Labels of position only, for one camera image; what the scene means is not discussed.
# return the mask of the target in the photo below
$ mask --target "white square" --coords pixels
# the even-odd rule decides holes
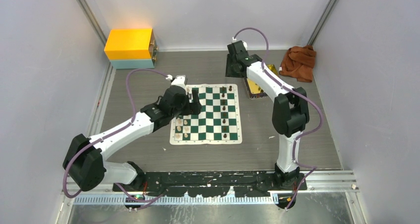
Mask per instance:
[[[221,118],[221,113],[220,112],[213,112],[213,118],[214,119],[220,119]]]
[[[222,134],[222,141],[228,141],[228,140],[230,140],[229,133],[223,133]]]
[[[191,126],[198,126],[198,119],[191,119]]]
[[[213,127],[214,133],[222,133],[222,126],[214,126]]]
[[[206,140],[214,140],[214,134],[213,133],[206,133]]]
[[[206,126],[198,126],[198,133],[204,133],[206,132]]]
[[[182,133],[191,133],[191,126],[183,126]]]
[[[206,125],[207,125],[207,126],[213,126],[213,119],[211,119],[211,118],[206,118]]]
[[[198,118],[206,118],[206,112],[201,112],[199,115],[198,115]]]
[[[238,132],[238,127],[237,126],[229,126],[229,132],[230,133]]]
[[[191,141],[198,141],[198,133],[191,133],[190,136]]]
[[[236,118],[236,113],[235,112],[228,112],[227,117],[228,118]]]

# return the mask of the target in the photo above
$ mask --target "brown cloth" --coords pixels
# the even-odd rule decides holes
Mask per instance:
[[[280,75],[296,78],[300,82],[312,82],[316,51],[312,46],[292,47],[281,62]]]

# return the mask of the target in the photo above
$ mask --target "yellow object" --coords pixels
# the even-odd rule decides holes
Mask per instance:
[[[105,45],[108,59],[151,59],[155,48],[153,30],[113,29]]]

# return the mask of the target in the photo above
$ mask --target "chess mat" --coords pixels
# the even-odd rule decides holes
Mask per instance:
[[[238,86],[236,84],[188,85],[190,101],[192,90],[198,90],[199,115],[178,116],[171,121],[170,144],[240,144],[242,143],[239,114]]]

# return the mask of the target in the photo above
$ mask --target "gray wall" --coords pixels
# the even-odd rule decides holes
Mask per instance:
[[[315,50],[316,84],[371,223],[419,223],[420,1],[340,0]]]
[[[258,27],[273,49],[305,45],[328,0],[87,0],[104,33],[153,27],[160,49],[225,50],[243,27]],[[265,49],[256,32],[241,34]]]
[[[52,223],[107,66],[76,0],[0,0],[0,223]]]

